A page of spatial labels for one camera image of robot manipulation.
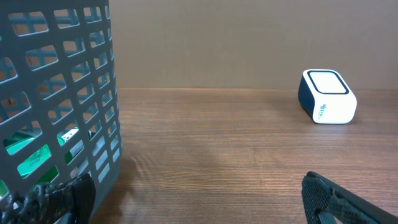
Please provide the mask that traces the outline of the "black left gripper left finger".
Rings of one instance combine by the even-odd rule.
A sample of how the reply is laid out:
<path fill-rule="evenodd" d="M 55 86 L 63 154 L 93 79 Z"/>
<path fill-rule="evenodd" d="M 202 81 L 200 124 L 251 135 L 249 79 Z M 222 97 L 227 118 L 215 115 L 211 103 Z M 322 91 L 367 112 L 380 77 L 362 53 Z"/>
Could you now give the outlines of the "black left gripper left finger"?
<path fill-rule="evenodd" d="M 1 209 L 1 223 L 89 223 L 96 187 L 92 177 L 80 174 L 60 185 L 37 184 L 26 195 L 14 192 Z"/>

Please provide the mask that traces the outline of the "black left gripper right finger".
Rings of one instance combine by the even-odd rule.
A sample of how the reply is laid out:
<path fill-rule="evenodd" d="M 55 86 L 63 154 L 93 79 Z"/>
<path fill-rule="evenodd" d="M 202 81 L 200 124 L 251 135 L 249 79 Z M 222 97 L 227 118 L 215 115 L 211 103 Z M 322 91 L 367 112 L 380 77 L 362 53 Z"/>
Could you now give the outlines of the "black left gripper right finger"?
<path fill-rule="evenodd" d="M 310 224 L 397 223 L 396 216 L 313 171 L 304 176 L 301 194 Z"/>

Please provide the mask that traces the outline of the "green 3M gloves package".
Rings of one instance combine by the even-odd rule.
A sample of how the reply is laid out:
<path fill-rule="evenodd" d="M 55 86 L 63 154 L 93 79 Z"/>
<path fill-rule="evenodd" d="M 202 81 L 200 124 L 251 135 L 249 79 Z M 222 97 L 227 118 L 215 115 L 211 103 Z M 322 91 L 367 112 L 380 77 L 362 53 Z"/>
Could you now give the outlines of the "green 3M gloves package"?
<path fill-rule="evenodd" d="M 76 136 L 79 133 L 78 128 L 72 128 L 61 132 L 57 135 L 57 141 L 59 146 L 65 145 L 72 137 Z M 9 155 L 13 155 L 19 152 L 22 148 L 26 147 L 29 143 L 37 138 L 37 131 L 30 132 L 26 129 L 22 129 L 19 131 L 15 131 L 12 134 L 4 135 L 4 132 L 1 132 L 3 135 L 2 145 L 7 151 Z M 71 163 L 74 157 L 84 148 L 82 140 L 77 142 L 73 147 L 69 149 L 69 151 L 65 154 L 65 162 L 66 164 Z M 38 150 L 36 150 L 33 154 L 31 154 L 25 161 L 20 163 L 17 166 L 17 171 L 19 172 L 22 178 L 27 177 L 36 168 L 40 167 L 47 159 L 51 157 L 50 148 L 47 144 L 44 144 Z M 58 175 L 58 170 L 56 167 L 52 167 L 46 174 L 44 174 L 37 182 L 51 182 Z"/>

